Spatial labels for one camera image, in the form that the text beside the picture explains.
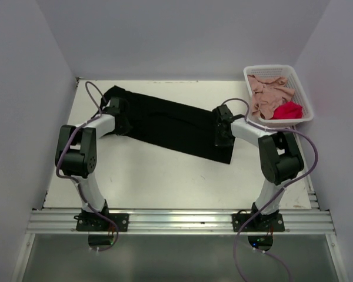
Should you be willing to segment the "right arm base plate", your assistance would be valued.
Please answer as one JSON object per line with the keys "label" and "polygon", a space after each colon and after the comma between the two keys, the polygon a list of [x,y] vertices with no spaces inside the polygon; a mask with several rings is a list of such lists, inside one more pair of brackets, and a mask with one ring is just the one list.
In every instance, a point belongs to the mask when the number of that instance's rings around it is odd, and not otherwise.
{"label": "right arm base plate", "polygon": [[231,214],[232,227],[234,232],[284,232],[285,225],[281,214],[258,215],[248,224],[242,227],[247,220],[250,219],[250,213],[234,213]]}

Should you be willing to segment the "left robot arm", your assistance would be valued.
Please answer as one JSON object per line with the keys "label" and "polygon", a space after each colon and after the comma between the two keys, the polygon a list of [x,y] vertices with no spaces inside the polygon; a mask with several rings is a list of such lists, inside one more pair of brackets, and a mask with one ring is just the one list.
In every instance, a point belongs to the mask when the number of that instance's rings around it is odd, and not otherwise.
{"label": "left robot arm", "polygon": [[128,112],[129,103],[113,97],[106,105],[98,106],[98,112],[84,123],[60,128],[55,173],[60,179],[70,180],[81,199],[82,209],[76,217],[78,231],[119,231],[95,177],[97,140],[109,133],[127,134],[132,129]]}

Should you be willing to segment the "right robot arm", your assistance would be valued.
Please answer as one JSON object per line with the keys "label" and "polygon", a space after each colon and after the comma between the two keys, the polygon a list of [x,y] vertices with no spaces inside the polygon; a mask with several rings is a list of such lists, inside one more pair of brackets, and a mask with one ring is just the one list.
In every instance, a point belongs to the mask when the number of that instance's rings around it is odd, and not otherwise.
{"label": "right robot arm", "polygon": [[261,192],[253,202],[250,213],[238,211],[232,215],[235,232],[284,231],[279,205],[285,193],[284,185],[296,179],[304,169],[304,161],[294,134],[286,131],[267,131],[233,115],[227,105],[213,111],[215,146],[228,147],[235,139],[242,139],[259,150],[261,172],[265,178]]}

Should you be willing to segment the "black t shirt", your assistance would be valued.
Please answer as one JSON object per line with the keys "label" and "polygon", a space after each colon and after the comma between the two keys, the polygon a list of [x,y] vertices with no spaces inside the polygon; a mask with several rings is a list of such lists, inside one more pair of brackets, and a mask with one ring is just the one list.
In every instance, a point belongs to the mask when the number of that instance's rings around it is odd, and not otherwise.
{"label": "black t shirt", "polygon": [[230,164],[233,145],[215,145],[214,114],[208,110],[135,93],[113,86],[104,93],[100,109],[121,99],[131,130],[125,135],[152,145]]}

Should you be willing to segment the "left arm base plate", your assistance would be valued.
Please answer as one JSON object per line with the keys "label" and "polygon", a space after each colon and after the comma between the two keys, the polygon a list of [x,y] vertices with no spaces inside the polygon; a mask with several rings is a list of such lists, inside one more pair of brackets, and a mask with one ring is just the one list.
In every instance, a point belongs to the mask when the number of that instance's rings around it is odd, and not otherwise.
{"label": "left arm base plate", "polygon": [[76,231],[83,232],[100,232],[100,231],[118,231],[127,232],[129,223],[129,214],[127,213],[110,213],[107,215],[111,221],[116,224],[116,227],[98,217],[96,214],[80,213],[79,215],[74,215],[74,220],[76,223]]}

